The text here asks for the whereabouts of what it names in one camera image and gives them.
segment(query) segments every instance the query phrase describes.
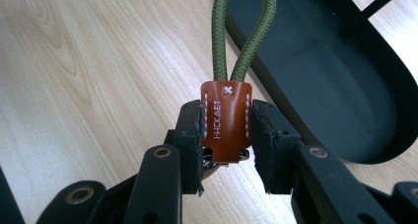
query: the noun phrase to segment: brown leather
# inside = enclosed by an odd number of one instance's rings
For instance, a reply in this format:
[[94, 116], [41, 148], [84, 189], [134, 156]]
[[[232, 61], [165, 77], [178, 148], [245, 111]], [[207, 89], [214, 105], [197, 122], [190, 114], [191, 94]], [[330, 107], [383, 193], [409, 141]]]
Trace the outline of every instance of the brown leather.
[[203, 146], [212, 149], [212, 162], [237, 163], [241, 151], [251, 145], [251, 85], [210, 81], [200, 92], [206, 127]]

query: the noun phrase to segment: olive green cord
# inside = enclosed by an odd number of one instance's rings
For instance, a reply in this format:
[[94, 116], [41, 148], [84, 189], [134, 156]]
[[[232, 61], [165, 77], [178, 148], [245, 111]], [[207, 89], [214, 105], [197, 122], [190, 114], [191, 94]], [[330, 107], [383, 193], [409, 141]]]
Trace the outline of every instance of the olive green cord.
[[[276, 0], [262, 0], [261, 17], [238, 57], [231, 80], [243, 81], [246, 70], [264, 40], [276, 13]], [[212, 10], [212, 56], [214, 80], [228, 80], [225, 54], [225, 18], [228, 0], [215, 0]]]

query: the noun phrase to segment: wooden surface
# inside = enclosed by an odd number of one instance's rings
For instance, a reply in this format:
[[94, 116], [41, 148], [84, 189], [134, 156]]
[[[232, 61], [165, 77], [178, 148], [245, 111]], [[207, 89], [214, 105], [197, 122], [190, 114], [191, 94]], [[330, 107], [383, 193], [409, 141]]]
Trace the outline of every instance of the wooden surface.
[[[0, 0], [0, 164], [27, 223], [68, 185], [127, 179], [163, 142], [181, 105], [212, 78], [212, 2]], [[373, 17], [415, 73], [417, 10], [418, 0], [394, 0]], [[232, 65], [237, 50], [227, 54]], [[251, 72], [246, 79], [269, 100]], [[418, 181], [417, 163], [415, 144], [390, 162], [349, 167], [390, 192]], [[265, 194], [251, 161], [204, 186], [202, 197], [183, 197], [184, 223], [294, 222], [289, 196]]]

